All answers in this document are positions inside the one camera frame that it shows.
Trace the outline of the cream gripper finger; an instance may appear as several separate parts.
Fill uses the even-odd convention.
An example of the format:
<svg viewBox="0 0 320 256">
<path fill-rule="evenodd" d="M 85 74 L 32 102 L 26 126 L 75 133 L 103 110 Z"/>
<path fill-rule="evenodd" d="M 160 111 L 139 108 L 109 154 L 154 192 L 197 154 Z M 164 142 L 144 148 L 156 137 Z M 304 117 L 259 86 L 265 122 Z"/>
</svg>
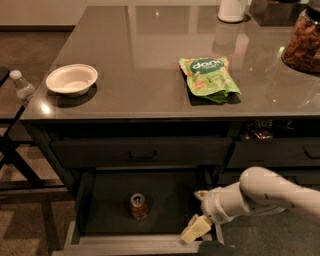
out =
<svg viewBox="0 0 320 256">
<path fill-rule="evenodd" d="M 211 230 L 211 226 L 212 223 L 208 217 L 195 214 L 182 231 L 180 240 L 185 244 L 189 244 L 208 233 Z"/>
<path fill-rule="evenodd" d="M 208 194 L 208 190 L 198 190 L 194 192 L 194 196 L 200 201 L 202 201 L 207 194 Z"/>
</svg>

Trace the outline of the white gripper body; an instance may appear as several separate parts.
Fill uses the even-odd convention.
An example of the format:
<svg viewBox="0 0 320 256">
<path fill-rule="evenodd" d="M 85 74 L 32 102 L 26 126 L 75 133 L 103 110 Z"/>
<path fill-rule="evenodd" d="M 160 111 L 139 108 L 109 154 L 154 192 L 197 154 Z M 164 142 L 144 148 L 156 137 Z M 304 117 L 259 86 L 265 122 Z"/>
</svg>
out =
<svg viewBox="0 0 320 256">
<path fill-rule="evenodd" d="M 201 201 L 202 213 L 213 224 L 231 222 L 239 213 L 238 194 L 233 189 L 218 187 L 208 191 Z"/>
</svg>

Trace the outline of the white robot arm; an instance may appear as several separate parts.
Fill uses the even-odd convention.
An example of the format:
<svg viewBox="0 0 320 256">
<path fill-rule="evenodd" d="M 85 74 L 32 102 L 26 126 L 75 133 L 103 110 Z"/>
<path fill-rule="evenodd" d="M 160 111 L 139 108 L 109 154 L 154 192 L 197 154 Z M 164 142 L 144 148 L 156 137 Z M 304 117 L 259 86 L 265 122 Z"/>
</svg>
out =
<svg viewBox="0 0 320 256">
<path fill-rule="evenodd" d="M 279 174 L 250 167 L 239 181 L 225 187 L 198 190 L 202 215 L 195 214 L 182 231 L 180 241 L 190 244 L 207 234 L 213 225 L 231 222 L 239 216 L 278 214 L 284 210 L 320 223 L 320 191 L 294 184 Z"/>
</svg>

